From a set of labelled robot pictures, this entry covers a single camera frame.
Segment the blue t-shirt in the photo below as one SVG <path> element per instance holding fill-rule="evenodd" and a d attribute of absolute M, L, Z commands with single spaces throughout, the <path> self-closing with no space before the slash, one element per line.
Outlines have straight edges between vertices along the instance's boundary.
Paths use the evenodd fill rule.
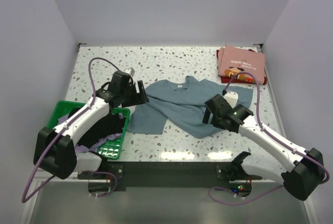
<path fill-rule="evenodd" d="M 185 77 L 182 84 L 160 80 L 149 85 L 145 91 L 147 103 L 135 107 L 127 130 L 134 134 L 160 135 L 167 120 L 181 130 L 202 139 L 221 130 L 202 122 L 205 102 L 221 94 L 225 86 L 213 81 L 201 81 L 193 76 Z"/>

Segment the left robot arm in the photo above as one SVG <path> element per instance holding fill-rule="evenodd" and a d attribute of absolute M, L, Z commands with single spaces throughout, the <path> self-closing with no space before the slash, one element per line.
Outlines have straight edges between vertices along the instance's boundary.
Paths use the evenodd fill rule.
<path fill-rule="evenodd" d="M 77 153 L 75 146 L 83 135 L 113 109 L 148 102 L 143 81 L 134 82 L 130 74 L 116 71 L 107 88 L 94 91 L 89 101 L 63 123 L 44 127 L 37 135 L 33 164 L 60 179 L 73 172 L 90 172 L 103 178 L 108 172 L 104 158 L 95 152 Z"/>

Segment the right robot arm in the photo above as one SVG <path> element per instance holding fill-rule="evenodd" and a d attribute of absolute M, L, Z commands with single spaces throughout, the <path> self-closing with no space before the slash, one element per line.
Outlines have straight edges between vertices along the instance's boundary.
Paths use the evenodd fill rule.
<path fill-rule="evenodd" d="M 258 116 L 239 104 L 232 107 L 222 95 L 205 102 L 203 123 L 249 138 L 284 168 L 274 172 L 268 166 L 251 165 L 244 160 L 250 152 L 241 152 L 231 162 L 229 179 L 243 179 L 247 175 L 260 176 L 281 184 L 296 199 L 305 201 L 326 179 L 324 159 L 316 148 L 307 150 L 292 143 L 263 124 Z"/>

